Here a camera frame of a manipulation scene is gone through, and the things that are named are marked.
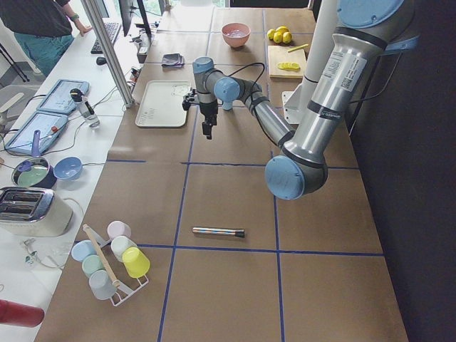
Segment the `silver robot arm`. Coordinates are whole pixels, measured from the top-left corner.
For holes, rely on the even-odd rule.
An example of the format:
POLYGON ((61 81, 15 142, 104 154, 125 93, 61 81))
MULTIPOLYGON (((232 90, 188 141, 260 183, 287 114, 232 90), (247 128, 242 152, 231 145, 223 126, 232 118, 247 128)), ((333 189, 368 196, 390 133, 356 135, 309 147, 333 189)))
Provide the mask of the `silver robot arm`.
POLYGON ((219 105, 239 100, 280 149, 265 167, 269 191, 294 200, 321 188, 328 177, 323 155, 366 66, 375 58, 415 46, 413 1, 323 1, 301 84, 292 94, 299 125, 276 112, 254 81, 225 75, 210 57, 193 64, 195 88, 182 107, 198 105, 202 132, 210 138, 219 105))

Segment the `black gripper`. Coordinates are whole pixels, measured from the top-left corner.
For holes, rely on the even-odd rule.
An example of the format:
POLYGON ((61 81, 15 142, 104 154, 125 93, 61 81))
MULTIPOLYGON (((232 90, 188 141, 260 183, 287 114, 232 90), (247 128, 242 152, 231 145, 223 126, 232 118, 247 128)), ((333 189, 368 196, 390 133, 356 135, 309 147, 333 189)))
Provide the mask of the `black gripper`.
POLYGON ((191 105, 198 105, 204 116, 202 133, 208 139, 212 139, 212 128, 217 124, 217 99, 211 93, 200 94, 196 88, 183 96, 182 108, 189 110, 191 105))

